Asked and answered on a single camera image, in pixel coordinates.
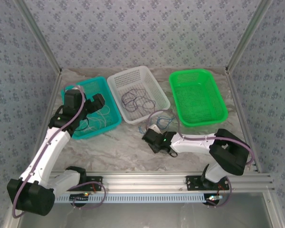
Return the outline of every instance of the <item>robotic arm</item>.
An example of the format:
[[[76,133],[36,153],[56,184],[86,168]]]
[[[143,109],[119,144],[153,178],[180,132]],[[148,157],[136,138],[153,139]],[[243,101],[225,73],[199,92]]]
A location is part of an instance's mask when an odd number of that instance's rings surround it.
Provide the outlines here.
[[[142,139],[149,144],[154,153],[165,152],[171,154],[171,150],[173,150],[176,154],[198,152],[211,155],[216,162],[207,165],[201,177],[203,186],[209,189],[227,175],[243,175],[249,156],[249,151],[236,143],[224,140],[207,140],[207,138],[213,138],[214,136],[230,138],[244,143],[225,129],[219,129],[215,134],[183,135],[181,137],[176,132],[161,133],[155,124],[147,130]],[[206,140],[191,141],[184,138],[205,138]]]
[[[33,161],[18,180],[11,179],[7,185],[9,197],[14,202],[23,181],[29,175],[31,176],[19,195],[16,209],[43,216],[47,215],[54,205],[55,198],[71,187],[86,182],[85,170],[78,167],[69,167],[62,175],[50,181],[49,176],[60,152],[72,137],[80,121],[86,119],[88,114],[100,110],[104,106],[105,100],[101,94],[94,95],[94,101],[85,99],[84,107],[79,116],[69,126],[60,131],[49,144],[48,139],[76,115],[82,103],[82,95],[76,89],[67,90],[64,99],[64,105],[60,106],[51,118],[46,137]],[[34,173],[30,173],[46,144],[48,145],[44,155],[39,160]]]
[[[16,209],[18,210],[45,216],[51,211],[55,198],[68,191],[71,187],[86,182],[86,171],[79,167],[68,167],[62,175],[52,180],[49,180],[49,176],[60,152],[72,137],[80,121],[86,119],[88,114],[100,110],[104,106],[105,100],[100,94],[93,96],[94,101],[85,99],[83,109],[78,117],[69,126],[57,133],[58,129],[68,123],[78,113],[83,98],[79,90],[70,89],[66,91],[64,99],[64,105],[58,108],[50,120],[46,137],[35,158],[18,180],[11,179],[7,185],[12,202],[14,202],[16,195],[19,194],[20,187],[24,186],[17,200]],[[55,137],[49,143],[48,139],[54,134],[56,134]],[[201,137],[201,135],[186,136],[188,138]],[[208,138],[212,136],[241,141],[225,129],[219,129],[216,134],[204,135],[202,137]],[[171,154],[171,150],[173,150],[176,153],[199,152],[210,154],[216,162],[212,165],[207,165],[200,177],[201,185],[205,189],[211,189],[213,185],[226,175],[242,175],[249,155],[246,149],[236,143],[222,140],[189,141],[176,132],[161,133],[156,125],[152,125],[142,139],[149,144],[154,153],[166,152]],[[38,164],[33,173],[31,173],[32,167],[37,161]]]

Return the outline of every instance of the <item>cable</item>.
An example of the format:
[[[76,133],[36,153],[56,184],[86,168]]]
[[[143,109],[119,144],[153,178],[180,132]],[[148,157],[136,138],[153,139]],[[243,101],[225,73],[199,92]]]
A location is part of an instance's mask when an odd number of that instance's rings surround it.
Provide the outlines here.
[[[95,185],[94,185],[94,184],[92,184],[92,186],[93,186],[93,191],[94,191],[94,192],[96,192]]]
[[[155,113],[157,112],[168,112],[170,114],[172,114],[173,116],[175,116],[176,120],[177,120],[177,125],[178,125],[178,134],[180,134],[180,136],[183,138],[183,139],[186,139],[186,140],[190,140],[190,141],[200,141],[200,140],[224,140],[224,141],[229,141],[229,142],[232,142],[232,143],[236,143],[242,147],[244,147],[246,150],[249,151],[250,155],[251,155],[251,159],[250,161],[248,161],[246,163],[246,165],[250,165],[254,159],[255,159],[255,154],[253,153],[252,149],[250,149],[247,145],[245,145],[244,143],[238,141],[238,140],[234,140],[234,139],[230,139],[230,138],[225,138],[225,137],[216,137],[216,136],[213,136],[213,137],[208,137],[208,138],[205,138],[205,137],[201,137],[201,138],[188,138],[188,137],[184,137],[181,133],[181,125],[180,125],[180,120],[178,118],[178,116],[176,114],[174,114],[172,111],[170,110],[165,110],[165,109],[160,109],[160,110],[156,110],[154,111],[153,113],[151,113],[147,119],[147,122],[146,122],[146,130],[148,130],[148,124],[150,122],[150,118],[152,117],[152,115],[154,115]]]
[[[146,97],[145,89],[131,89],[122,95],[122,107],[129,113],[138,111],[142,116],[145,116],[140,109],[147,114],[155,111],[155,101]]]
[[[212,204],[214,207],[216,208],[220,208],[220,207],[223,207],[224,205],[226,205],[229,201],[230,201],[230,198],[231,198],[231,193],[232,193],[232,186],[231,186],[231,182],[229,180],[229,178],[226,176],[226,179],[228,181],[228,184],[229,184],[229,189],[230,189],[230,192],[229,192],[229,195],[227,196],[227,199],[225,200],[225,202],[223,202],[222,204],[220,205],[216,205],[214,202],[211,202],[210,200],[206,200],[206,202]]]
[[[87,118],[86,120],[87,120],[87,125],[86,125],[86,127],[84,127],[83,129],[75,130],[76,132],[84,131],[85,129],[88,128],[90,122],[89,122],[89,119],[88,119],[88,118]]]
[[[164,116],[164,115],[161,115],[161,116],[158,116],[158,119],[156,121],[156,126],[161,129],[161,130],[168,130],[169,129],[169,125],[172,123],[172,121],[175,119],[175,117],[173,118],[169,118],[167,116]],[[164,120],[164,121],[168,121],[168,123],[166,124],[166,126],[162,125],[160,122],[161,120]],[[142,126],[138,126],[138,130],[139,130],[139,133],[140,134],[145,134],[145,132],[142,130]]]
[[[91,207],[84,207],[84,208],[80,208],[80,207],[76,207],[76,206],[75,206],[75,201],[76,201],[76,199],[78,199],[78,197],[75,197],[74,200],[73,200],[73,203],[72,203],[72,205],[73,205],[74,208],[84,209],[84,210],[86,210],[86,209],[94,209],[94,208],[100,207],[100,206],[104,203],[105,198],[106,198],[106,189],[105,189],[104,185],[103,185],[102,183],[100,183],[100,182],[97,182],[97,181],[89,181],[89,182],[86,182],[86,183],[82,183],[82,184],[78,184],[78,185],[76,185],[76,186],[73,186],[73,187],[71,187],[69,190],[76,189],[76,188],[79,188],[79,187],[81,187],[81,186],[85,186],[85,185],[87,185],[87,184],[97,184],[97,185],[101,186],[101,187],[103,188],[103,190],[104,190],[104,197],[103,197],[102,200],[101,200],[99,203],[97,203],[96,205],[91,206]]]
[[[80,86],[76,85],[76,84],[73,84],[72,86],[78,88],[78,90],[79,90],[80,93],[81,93],[82,101],[81,101],[80,108],[79,108],[78,112],[76,113],[76,115],[74,115],[74,117],[73,117],[69,122],[67,122],[65,125],[63,125],[62,127],[60,127],[60,128],[49,138],[49,140],[48,140],[47,143],[45,144],[44,148],[42,149],[40,155],[39,155],[38,158],[36,159],[36,162],[35,162],[35,164],[33,165],[33,167],[32,167],[32,169],[31,169],[29,175],[26,177],[26,179],[23,181],[23,183],[21,184],[20,188],[18,189],[18,191],[17,191],[17,193],[16,193],[16,196],[15,196],[15,199],[14,199],[14,201],[13,201],[13,207],[12,207],[12,216],[13,216],[14,219],[20,218],[20,217],[25,213],[25,211],[24,211],[24,212],[22,212],[21,214],[16,215],[16,205],[17,205],[17,201],[18,201],[19,195],[20,195],[20,193],[22,192],[22,190],[23,190],[24,186],[26,185],[26,183],[29,181],[30,177],[33,175],[33,173],[34,173],[34,171],[35,171],[35,169],[36,169],[36,167],[37,167],[39,161],[41,160],[43,154],[45,153],[45,151],[46,151],[48,145],[51,144],[52,140],[56,137],[56,135],[57,135],[59,132],[61,132],[63,129],[65,129],[67,126],[69,126],[69,125],[79,116],[79,114],[81,113],[81,111],[82,111],[82,109],[83,109],[83,107],[84,107],[84,104],[85,104],[85,94],[84,94],[82,88],[81,88]]]
[[[224,191],[224,194],[223,194],[223,197],[224,197],[225,196],[225,189],[220,184],[218,184],[218,188],[221,188]]]
[[[102,113],[101,111],[102,111],[104,108],[106,108],[106,107],[108,108],[108,112],[107,112],[107,113]],[[102,128],[105,128],[105,127],[107,126],[107,122],[106,122],[105,116],[108,115],[108,114],[110,113],[110,111],[111,111],[110,107],[107,106],[107,105],[105,105],[105,106],[102,107],[101,110],[98,110],[98,111],[96,112],[96,113],[97,113],[99,116],[101,116],[101,117],[87,116],[87,120],[88,120],[88,121],[91,121],[90,123],[98,122],[99,125],[98,125],[98,126],[95,126],[95,124],[94,124],[94,126],[89,126],[89,123],[88,123],[88,126],[85,127],[85,128],[82,129],[82,130],[84,130],[84,132],[86,132],[86,131],[98,131],[98,130],[100,130],[100,129],[102,129]]]
[[[175,151],[173,151],[173,152],[169,152],[168,153],[171,157],[173,157],[173,158],[176,158],[179,154],[178,153],[176,153]]]

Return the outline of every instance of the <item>wallpaper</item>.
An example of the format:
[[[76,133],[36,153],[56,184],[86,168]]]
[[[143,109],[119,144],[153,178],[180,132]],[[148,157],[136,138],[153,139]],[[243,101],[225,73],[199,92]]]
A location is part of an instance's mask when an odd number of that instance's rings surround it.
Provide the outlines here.
[[[56,73],[12,0],[0,0],[0,227],[6,185],[31,159]]]
[[[274,0],[232,75],[285,212],[285,0]]]
[[[62,68],[224,67],[259,0],[26,0]]]

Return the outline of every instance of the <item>tangled wire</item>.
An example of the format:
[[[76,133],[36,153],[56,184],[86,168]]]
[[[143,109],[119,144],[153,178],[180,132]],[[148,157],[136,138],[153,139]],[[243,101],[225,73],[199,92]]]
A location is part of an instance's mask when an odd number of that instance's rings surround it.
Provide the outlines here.
[[[142,116],[155,111],[155,101],[146,97],[145,89],[131,89],[122,96],[122,107],[129,113],[138,111]]]

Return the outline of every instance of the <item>table surface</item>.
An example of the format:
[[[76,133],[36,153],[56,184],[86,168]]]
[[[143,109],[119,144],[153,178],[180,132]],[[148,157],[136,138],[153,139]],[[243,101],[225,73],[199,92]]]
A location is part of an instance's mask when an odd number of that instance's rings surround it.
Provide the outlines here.
[[[62,104],[61,89],[67,83],[76,83],[95,76],[109,77],[125,68],[64,69],[62,81],[57,93],[53,114]],[[176,113],[175,102],[169,84],[169,75],[180,68],[150,68],[171,103],[170,109]],[[218,128],[225,128],[243,139],[243,132],[237,110],[223,68],[208,68],[228,109],[228,119],[222,123],[194,128],[181,127],[185,134],[215,133]],[[180,153],[177,158],[158,153],[154,154],[139,133],[143,123],[131,125],[122,120],[115,129],[86,140],[71,139],[64,147],[54,170],[64,170],[73,165],[87,171],[203,171],[208,163],[214,161],[209,155],[200,153]],[[176,131],[176,123],[169,126],[169,131]]]

